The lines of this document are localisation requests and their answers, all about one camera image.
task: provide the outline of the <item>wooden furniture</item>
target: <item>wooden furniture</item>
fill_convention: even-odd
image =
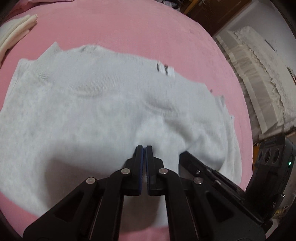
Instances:
[[[210,34],[215,35],[252,0],[193,0],[183,11]]]

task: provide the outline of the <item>fabric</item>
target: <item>fabric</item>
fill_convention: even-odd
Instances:
[[[240,187],[246,188],[252,176],[252,133],[244,96],[223,54],[198,23],[151,0],[59,2],[36,6],[15,18],[27,14],[37,14],[38,24],[7,53],[3,61],[0,69],[0,108],[18,61],[21,58],[37,59],[55,41],[65,50],[96,44],[116,52],[157,59],[174,67],[185,78],[204,83],[214,96],[224,96],[229,113],[234,115],[242,157]],[[57,186],[64,185],[63,179],[56,182]],[[130,202],[131,206],[139,205],[137,200]],[[157,199],[151,199],[151,202],[157,206]],[[21,235],[34,218],[38,218],[4,195],[0,195],[0,209]],[[153,213],[154,209],[143,212]],[[129,231],[139,234],[147,227],[142,224],[134,229],[129,227]],[[125,237],[134,240],[132,233],[126,233]]]
[[[296,126],[296,85],[289,70],[271,46],[253,28],[243,27],[234,34],[253,52],[275,85],[284,107],[284,131],[288,131]]]
[[[0,27],[0,67],[6,51],[12,48],[37,24],[37,15],[13,19]]]
[[[253,142],[283,131],[284,107],[270,75],[257,57],[231,31],[217,36],[237,74],[248,106]]]
[[[20,0],[17,4],[11,9],[10,13],[6,17],[6,20],[14,17],[17,14],[25,12],[32,7],[39,5],[40,3],[52,3],[52,2],[71,2],[74,0]]]
[[[0,112],[0,191],[10,200],[42,215],[89,172],[101,179],[120,169],[137,145],[152,145],[177,173],[188,150],[241,181],[233,118],[204,84],[95,45],[61,51],[55,43],[36,61],[20,60]],[[57,187],[63,172],[69,180]],[[167,225],[164,203],[157,213],[152,225]]]
[[[236,77],[237,77],[237,79],[238,79],[238,81],[239,81],[239,83],[241,85],[241,89],[242,89],[242,92],[244,94],[244,99],[246,101],[247,108],[248,108],[248,113],[249,113],[249,117],[250,117],[253,143],[256,143],[256,142],[258,142],[260,140],[263,140],[263,139],[269,138],[271,136],[275,136],[277,134],[282,133],[284,131],[284,125],[281,125],[281,126],[274,125],[267,132],[262,134],[262,131],[261,131],[258,119],[257,119],[256,112],[254,110],[250,95],[249,95],[248,90],[247,90],[247,88],[246,88],[246,86],[244,84],[243,79],[240,77],[240,75],[236,71],[234,65],[231,62],[231,59],[230,59],[229,55],[227,54],[225,49],[222,47],[220,42],[217,39],[215,39],[215,42],[217,43],[218,47],[221,49],[221,52],[224,54],[224,57],[227,60],[227,62],[232,67],[232,69],[233,69],[233,71],[234,71],[234,73],[235,73],[235,75],[236,75]]]

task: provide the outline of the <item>clothing tag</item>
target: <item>clothing tag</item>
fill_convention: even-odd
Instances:
[[[173,67],[157,62],[157,71],[170,77],[175,77],[175,69]]]

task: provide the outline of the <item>wall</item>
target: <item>wall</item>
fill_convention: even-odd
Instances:
[[[253,0],[223,29],[235,31],[251,26],[275,49],[277,54],[296,74],[296,38],[286,21],[269,0]]]

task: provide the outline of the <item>white sweater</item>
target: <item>white sweater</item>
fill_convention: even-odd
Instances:
[[[0,191],[40,216],[87,177],[120,169],[137,145],[152,145],[175,172],[188,150],[239,184],[239,145],[223,97],[157,65],[163,69],[100,46],[62,51],[56,43],[35,61],[20,60],[0,112]],[[164,200],[149,198],[140,198],[148,207],[125,199],[127,230],[167,225]]]

